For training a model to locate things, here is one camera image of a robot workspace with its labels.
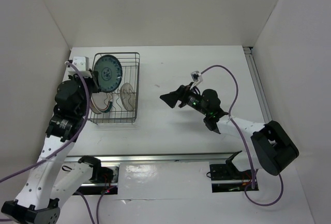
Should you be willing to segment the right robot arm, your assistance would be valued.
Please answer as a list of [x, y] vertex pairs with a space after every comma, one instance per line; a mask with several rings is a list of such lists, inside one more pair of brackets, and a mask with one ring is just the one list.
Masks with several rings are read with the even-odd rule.
[[241, 139], [245, 151], [237, 153], [226, 165], [230, 178], [238, 178], [251, 168], [263, 169], [277, 176], [298, 156], [299, 150], [277, 121], [266, 124], [247, 121], [221, 108], [221, 100], [213, 89], [199, 94], [188, 85], [161, 95], [160, 99], [170, 108], [189, 106], [204, 115], [203, 122], [208, 130]]

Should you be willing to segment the white plate teal red rim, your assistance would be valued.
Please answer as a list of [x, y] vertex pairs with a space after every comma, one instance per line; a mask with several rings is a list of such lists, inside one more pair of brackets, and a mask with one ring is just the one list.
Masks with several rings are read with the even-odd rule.
[[95, 107], [101, 112], [101, 114], [109, 113], [113, 106], [113, 96], [111, 93], [95, 93], [92, 94], [91, 99]]

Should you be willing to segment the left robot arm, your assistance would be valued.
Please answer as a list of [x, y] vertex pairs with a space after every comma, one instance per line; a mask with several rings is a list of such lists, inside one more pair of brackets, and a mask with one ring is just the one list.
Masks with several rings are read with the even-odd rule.
[[102, 178], [101, 161], [83, 156], [76, 168], [56, 181], [64, 160], [86, 124], [91, 94], [97, 91], [97, 81], [90, 72], [85, 76], [74, 73], [58, 86], [56, 105], [40, 157], [27, 168], [29, 176], [19, 194], [2, 206], [1, 213], [9, 220], [56, 223], [61, 208], [83, 183], [97, 182]]

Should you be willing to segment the blue floral plate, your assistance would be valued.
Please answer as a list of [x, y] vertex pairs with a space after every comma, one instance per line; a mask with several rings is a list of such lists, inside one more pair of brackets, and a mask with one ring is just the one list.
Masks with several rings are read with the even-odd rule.
[[114, 92], [122, 82], [123, 69], [119, 60], [113, 55], [103, 55], [99, 58], [93, 71], [98, 73], [99, 87], [104, 93]]

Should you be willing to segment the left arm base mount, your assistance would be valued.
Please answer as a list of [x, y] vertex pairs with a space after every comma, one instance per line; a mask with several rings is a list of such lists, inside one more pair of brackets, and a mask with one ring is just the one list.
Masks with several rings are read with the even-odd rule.
[[92, 156], [82, 156], [75, 162], [66, 162], [62, 165], [62, 171], [69, 173], [79, 164], [86, 163], [92, 166], [93, 175], [91, 179], [84, 182], [76, 191], [83, 195], [116, 195], [118, 192], [117, 183], [119, 166], [107, 166], [100, 159]]

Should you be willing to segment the clear glass plate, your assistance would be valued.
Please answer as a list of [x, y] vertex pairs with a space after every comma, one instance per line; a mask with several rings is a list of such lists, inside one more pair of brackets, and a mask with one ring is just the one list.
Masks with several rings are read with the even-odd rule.
[[136, 94], [129, 83], [124, 83], [120, 88], [120, 98], [125, 110], [132, 112], [136, 107]]

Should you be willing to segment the orange sunburst plate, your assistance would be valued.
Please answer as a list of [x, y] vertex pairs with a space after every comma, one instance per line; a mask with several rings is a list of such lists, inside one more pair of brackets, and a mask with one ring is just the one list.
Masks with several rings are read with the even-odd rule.
[[101, 112], [95, 107], [92, 99], [90, 99], [90, 101], [89, 101], [89, 108], [93, 113], [101, 114]]

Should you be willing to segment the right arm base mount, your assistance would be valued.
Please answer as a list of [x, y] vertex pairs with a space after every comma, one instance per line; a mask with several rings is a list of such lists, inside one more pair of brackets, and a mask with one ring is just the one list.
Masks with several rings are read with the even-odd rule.
[[250, 169], [239, 171], [233, 164], [233, 159], [239, 152], [234, 153], [223, 163], [212, 163], [206, 177], [211, 180], [212, 193], [240, 192], [252, 182]]

